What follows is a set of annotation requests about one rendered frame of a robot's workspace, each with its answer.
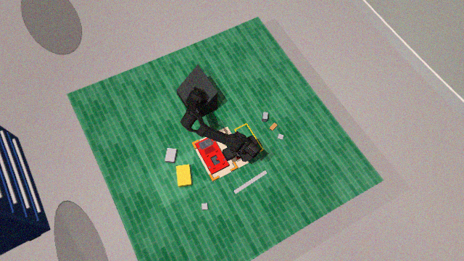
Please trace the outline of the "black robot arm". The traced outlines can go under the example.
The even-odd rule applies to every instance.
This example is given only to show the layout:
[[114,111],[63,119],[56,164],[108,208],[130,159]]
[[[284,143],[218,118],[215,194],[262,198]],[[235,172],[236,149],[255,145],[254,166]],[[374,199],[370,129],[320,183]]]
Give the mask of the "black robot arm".
[[[186,113],[181,120],[182,126],[186,130],[197,133],[201,137],[204,136],[225,144],[228,149],[233,152],[237,152],[243,162],[247,162],[252,158],[255,158],[261,149],[250,142],[244,134],[239,133],[238,131],[236,131],[234,134],[226,134],[210,128],[204,123],[202,116],[196,112],[196,108],[198,107],[199,103],[204,105],[209,99],[208,97],[209,96],[204,89],[201,91],[201,89],[194,87],[186,99],[186,104],[188,106]],[[198,119],[199,124],[201,125],[198,130],[191,128],[196,119]]]

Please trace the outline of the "yellow rectangular block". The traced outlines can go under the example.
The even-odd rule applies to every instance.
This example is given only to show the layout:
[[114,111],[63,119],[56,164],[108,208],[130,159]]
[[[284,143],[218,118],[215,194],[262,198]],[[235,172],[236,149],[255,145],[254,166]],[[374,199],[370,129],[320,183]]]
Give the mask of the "yellow rectangular block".
[[191,171],[190,165],[179,165],[176,166],[177,168],[177,176],[178,176],[178,186],[190,186],[191,183]]

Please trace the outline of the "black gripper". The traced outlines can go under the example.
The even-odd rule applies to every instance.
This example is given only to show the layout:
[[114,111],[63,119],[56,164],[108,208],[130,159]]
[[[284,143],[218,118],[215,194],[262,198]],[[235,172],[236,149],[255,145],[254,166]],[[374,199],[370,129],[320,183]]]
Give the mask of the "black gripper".
[[[247,138],[250,142],[252,142],[253,144],[255,144],[256,146],[258,145],[256,139],[254,138],[254,136],[250,136]],[[227,161],[229,160],[232,160],[233,158],[237,157],[237,152],[233,152],[231,151],[230,149],[226,148],[222,151],[224,157],[226,158]]]

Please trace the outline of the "light grey flat bar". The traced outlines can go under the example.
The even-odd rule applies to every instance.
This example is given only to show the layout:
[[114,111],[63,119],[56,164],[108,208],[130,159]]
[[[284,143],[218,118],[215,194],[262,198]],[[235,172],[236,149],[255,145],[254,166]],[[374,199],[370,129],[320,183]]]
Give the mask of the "light grey flat bar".
[[261,178],[262,176],[264,176],[267,172],[264,170],[263,172],[261,172],[259,175],[255,176],[254,178],[252,178],[251,180],[247,181],[245,184],[243,184],[242,186],[238,187],[237,189],[234,190],[235,194],[238,193],[240,190],[244,189],[245,187],[247,187],[248,185],[250,185],[251,183],[255,182],[257,179]]

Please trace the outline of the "orange flat block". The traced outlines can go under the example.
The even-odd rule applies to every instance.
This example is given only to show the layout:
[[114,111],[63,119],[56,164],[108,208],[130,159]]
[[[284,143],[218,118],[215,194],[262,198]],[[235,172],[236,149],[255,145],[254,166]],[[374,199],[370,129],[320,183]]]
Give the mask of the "orange flat block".
[[273,123],[273,124],[269,127],[269,129],[271,129],[271,130],[273,131],[274,128],[275,128],[276,126],[277,126],[277,124]]

